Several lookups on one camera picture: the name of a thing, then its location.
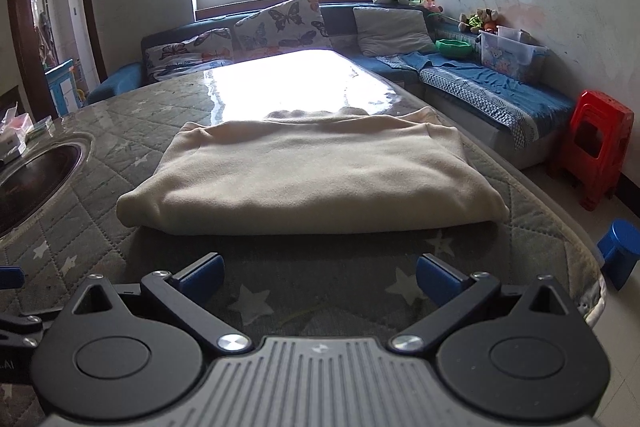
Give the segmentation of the beige sweater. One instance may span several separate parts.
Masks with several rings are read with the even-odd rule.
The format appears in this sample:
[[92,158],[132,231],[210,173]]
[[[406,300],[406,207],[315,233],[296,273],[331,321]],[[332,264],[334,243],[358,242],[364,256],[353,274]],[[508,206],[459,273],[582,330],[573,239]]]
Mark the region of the beige sweater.
[[155,172],[119,197],[126,227],[174,235],[357,234],[502,222],[499,192],[430,108],[346,108],[185,124]]

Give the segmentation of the round induction cooktop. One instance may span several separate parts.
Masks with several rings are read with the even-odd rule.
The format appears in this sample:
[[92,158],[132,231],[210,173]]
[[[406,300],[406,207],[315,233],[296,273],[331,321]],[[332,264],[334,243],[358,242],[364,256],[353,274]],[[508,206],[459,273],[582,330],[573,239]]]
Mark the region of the round induction cooktop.
[[1,238],[43,210],[89,158],[93,136],[78,132],[40,143],[1,168]]

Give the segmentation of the grey quilted star table cover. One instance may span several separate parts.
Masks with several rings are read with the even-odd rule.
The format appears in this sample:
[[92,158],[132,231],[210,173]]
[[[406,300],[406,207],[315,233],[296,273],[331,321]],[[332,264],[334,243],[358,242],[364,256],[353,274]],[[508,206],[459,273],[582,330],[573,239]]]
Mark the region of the grey quilted star table cover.
[[592,426],[593,243],[331,51],[153,83],[1,170],[6,426]]

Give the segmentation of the green flat box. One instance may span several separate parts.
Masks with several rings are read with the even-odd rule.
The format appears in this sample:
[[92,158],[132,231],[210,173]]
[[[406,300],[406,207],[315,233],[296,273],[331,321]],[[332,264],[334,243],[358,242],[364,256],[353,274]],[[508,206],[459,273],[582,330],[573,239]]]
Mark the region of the green flat box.
[[51,133],[53,130],[53,119],[51,116],[47,116],[46,118],[37,121],[25,134],[25,142],[28,143],[30,141],[34,141],[38,139],[41,135],[45,135],[47,133]]

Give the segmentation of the blue plastic stool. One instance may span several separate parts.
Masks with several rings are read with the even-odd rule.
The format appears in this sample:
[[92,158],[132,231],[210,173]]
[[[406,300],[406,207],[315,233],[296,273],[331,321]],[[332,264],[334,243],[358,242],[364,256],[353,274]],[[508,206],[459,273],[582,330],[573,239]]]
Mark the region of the blue plastic stool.
[[598,248],[604,259],[601,271],[616,291],[620,291],[639,261],[639,230],[627,220],[616,219],[600,239]]

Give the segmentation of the red plastic stool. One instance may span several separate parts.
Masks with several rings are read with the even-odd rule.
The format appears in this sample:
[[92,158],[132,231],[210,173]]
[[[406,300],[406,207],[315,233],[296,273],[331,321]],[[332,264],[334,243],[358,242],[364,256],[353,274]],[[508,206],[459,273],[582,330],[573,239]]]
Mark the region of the red plastic stool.
[[612,96],[586,90],[560,142],[554,167],[579,182],[579,202],[591,211],[615,192],[627,153],[634,112]]

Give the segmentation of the blue and white small cabinet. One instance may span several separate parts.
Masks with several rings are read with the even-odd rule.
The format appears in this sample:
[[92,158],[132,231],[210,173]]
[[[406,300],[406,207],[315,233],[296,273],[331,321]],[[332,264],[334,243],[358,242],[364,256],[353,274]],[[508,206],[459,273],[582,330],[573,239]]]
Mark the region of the blue and white small cabinet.
[[75,82],[73,60],[67,60],[50,68],[44,73],[44,77],[46,77],[58,117],[77,112],[82,107]]

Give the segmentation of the blue sofa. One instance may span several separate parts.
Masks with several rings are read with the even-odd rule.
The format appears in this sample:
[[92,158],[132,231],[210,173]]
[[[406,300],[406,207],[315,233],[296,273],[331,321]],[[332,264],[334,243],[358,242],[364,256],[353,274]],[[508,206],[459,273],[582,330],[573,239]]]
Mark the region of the blue sofa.
[[[518,168],[543,162],[554,142],[570,122],[575,103],[564,94],[544,84],[519,82],[509,76],[480,65],[480,37],[450,31],[436,17],[425,16],[428,34],[434,44],[444,40],[469,43],[470,57],[449,58],[438,49],[432,53],[392,53],[383,56],[362,54],[357,42],[355,8],[363,3],[320,4],[326,35],[334,51],[341,53],[359,67],[374,72],[415,94],[446,116],[462,124],[477,139],[492,148]],[[198,70],[186,66],[183,59],[178,69],[169,72],[160,66],[160,75],[152,72],[152,49],[170,48],[218,28],[236,29],[243,18],[257,11],[240,11],[198,20],[169,30],[148,35],[141,41],[142,62],[122,66],[88,95],[88,104],[101,102],[150,83]],[[204,60],[204,66],[225,65],[216,58]]]

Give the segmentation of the green bowl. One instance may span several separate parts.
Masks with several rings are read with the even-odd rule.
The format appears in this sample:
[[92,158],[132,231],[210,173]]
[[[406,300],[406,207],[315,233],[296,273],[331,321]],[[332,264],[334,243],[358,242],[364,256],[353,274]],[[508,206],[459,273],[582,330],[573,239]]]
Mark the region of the green bowl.
[[435,46],[440,55],[453,60],[466,60],[474,53],[472,44],[458,39],[437,39]]

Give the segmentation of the left butterfly cushion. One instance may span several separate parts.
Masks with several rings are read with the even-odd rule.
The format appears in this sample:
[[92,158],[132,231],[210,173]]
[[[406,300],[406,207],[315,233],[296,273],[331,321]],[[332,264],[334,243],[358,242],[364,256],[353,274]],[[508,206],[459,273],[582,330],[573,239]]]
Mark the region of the left butterfly cushion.
[[150,81],[162,81],[234,62],[232,35],[227,28],[209,29],[179,42],[152,46],[144,52]]

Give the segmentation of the butterfly cushion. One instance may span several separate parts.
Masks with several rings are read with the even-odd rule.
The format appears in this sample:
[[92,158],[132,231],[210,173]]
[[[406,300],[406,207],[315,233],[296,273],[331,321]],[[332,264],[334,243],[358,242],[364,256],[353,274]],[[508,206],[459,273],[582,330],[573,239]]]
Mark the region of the butterfly cushion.
[[162,81],[234,62],[232,35],[227,28],[209,29],[179,42],[152,46],[144,52],[150,81]]
[[332,49],[319,0],[288,0],[270,6],[237,22],[234,34],[245,58]]

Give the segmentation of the clear plastic storage box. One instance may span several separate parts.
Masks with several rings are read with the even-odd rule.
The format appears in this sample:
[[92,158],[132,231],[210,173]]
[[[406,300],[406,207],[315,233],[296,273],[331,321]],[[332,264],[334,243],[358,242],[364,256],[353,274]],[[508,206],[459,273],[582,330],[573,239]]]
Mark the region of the clear plastic storage box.
[[538,83],[549,49],[527,41],[514,40],[508,36],[509,32],[513,35],[521,33],[510,28],[496,34],[480,32],[480,62],[483,66],[521,83]]

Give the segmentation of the grey plain cushion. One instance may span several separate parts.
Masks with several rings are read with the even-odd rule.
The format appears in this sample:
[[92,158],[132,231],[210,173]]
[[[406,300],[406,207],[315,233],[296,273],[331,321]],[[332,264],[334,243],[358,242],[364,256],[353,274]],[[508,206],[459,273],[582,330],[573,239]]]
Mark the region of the grey plain cushion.
[[360,51],[365,56],[432,53],[435,43],[419,10],[356,6],[352,9]]

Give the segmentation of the colourful plush toys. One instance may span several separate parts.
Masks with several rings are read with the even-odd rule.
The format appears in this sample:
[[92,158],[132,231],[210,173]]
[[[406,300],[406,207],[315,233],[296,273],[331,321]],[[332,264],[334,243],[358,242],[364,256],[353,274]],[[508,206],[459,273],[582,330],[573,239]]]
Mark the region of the colourful plush toys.
[[481,31],[495,34],[498,31],[500,14],[497,10],[477,9],[471,15],[461,14],[458,21],[458,29],[461,32],[470,32],[478,35]]

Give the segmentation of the right butterfly cushion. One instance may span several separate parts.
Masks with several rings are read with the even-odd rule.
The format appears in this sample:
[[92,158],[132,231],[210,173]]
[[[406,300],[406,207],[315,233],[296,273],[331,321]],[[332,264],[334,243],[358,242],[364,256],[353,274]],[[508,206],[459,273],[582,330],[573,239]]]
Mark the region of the right butterfly cushion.
[[237,22],[234,34],[245,58],[332,49],[319,0],[288,0],[270,6]]

